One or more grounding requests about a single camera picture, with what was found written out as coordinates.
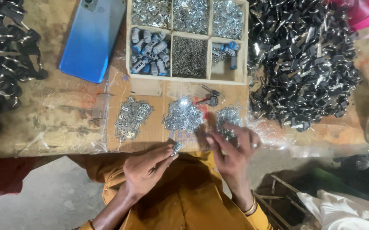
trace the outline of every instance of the metal rod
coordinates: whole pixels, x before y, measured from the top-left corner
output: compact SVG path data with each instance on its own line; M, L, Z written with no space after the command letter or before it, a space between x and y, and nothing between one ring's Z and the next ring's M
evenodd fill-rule
M307 214L307 210L305 210L305 208L301 207L299 204L297 204L297 202L293 201L289 196L286 196L286 198L291 202L292 205L297 207L301 212L304 212L305 214Z
M289 184L287 184L287 182L281 180L280 178L278 178L276 175L274 174L270 174L270 176L272 176L274 179L278 180L281 184L285 185L287 188L289 188L290 190L292 190L295 193L299 193L300 191L296 188L294 188L293 186L290 186Z
M271 195L274 196L275 194L275 179L272 180L272 186L271 186Z
M277 228L275 228L275 226L273 226L273 229L278 229L278 230L284 230L284 228L282 228L280 226L279 223L277 223L277 221L274 220L274 218L272 216L268 216L268 219L271 220L272 222L276 223L277 224Z
M284 197L282 196L263 196L263 195L259 195L262 199L269 199L269 200L280 200Z
M251 191L253 193L253 195L261 202L263 203L263 205L271 212L274 214L275 217L277 217L288 229L291 229L292 226L286 221L284 220L284 218L282 218L280 216L280 214L278 214L278 212L276 212L272 207L270 207L256 192L254 192L253 190Z

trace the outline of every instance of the yellow shirt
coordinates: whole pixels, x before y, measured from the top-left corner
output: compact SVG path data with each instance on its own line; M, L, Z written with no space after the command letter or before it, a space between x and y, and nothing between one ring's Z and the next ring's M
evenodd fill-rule
M85 168L89 177L105 182L105 204L125 181L122 166L128 154L88 156ZM121 230L272 230L258 206L246 217L223 193L221 176L215 170L212 152L181 154L173 161L156 186L136 203L121 225ZM87 221L80 230L93 230Z

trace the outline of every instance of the white cloth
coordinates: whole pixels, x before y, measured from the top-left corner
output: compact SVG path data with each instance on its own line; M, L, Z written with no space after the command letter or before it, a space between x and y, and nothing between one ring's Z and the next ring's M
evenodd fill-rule
M324 190L317 192L318 198L297 195L322 224L321 230L369 230L369 201Z

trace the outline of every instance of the red cloth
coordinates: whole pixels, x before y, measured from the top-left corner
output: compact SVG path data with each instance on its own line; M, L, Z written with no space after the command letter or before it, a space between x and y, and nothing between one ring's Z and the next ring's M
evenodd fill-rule
M0 159L0 196L18 194L22 190L23 179L33 170L36 159Z

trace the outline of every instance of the pile of metal parts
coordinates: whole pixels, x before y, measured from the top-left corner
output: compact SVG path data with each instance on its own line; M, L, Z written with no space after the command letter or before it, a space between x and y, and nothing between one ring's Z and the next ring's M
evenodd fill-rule
M229 44L212 43L212 68L220 61L230 60L230 70L236 70L239 50L240 46L233 41Z
M231 0L213 1L213 36L241 40L243 12Z
M164 32L153 34L132 28L131 71L134 74L170 76L170 40Z
M139 126L146 124L146 120L153 112L153 106L141 100L129 96L126 102L121 103L118 119L115 123L115 136L118 140L135 139L139 134Z
M21 105L18 81L42 80L48 74L40 63L40 35L22 22L27 13L22 4L0 1L0 114Z
M175 36L172 76L206 79L208 41Z
M257 1L250 12L250 60L267 75L250 97L252 109L299 132L323 116L343 116L360 82L357 34L344 12L323 0Z
M179 97L169 102L168 115L163 114L162 124L170 131L186 130L193 133L203 123L203 112L197 108L190 96Z
M223 109L216 111L217 130L223 134L226 140L231 140L237 136L237 134L234 133L234 130L224 128L223 125L228 122L239 127L243 126L243 120L238 115L242 109L243 107L241 105L229 105L229 107L224 107Z
M170 29L172 0L133 0L132 24Z
M182 0L173 3L173 28L194 34L208 34L209 2Z

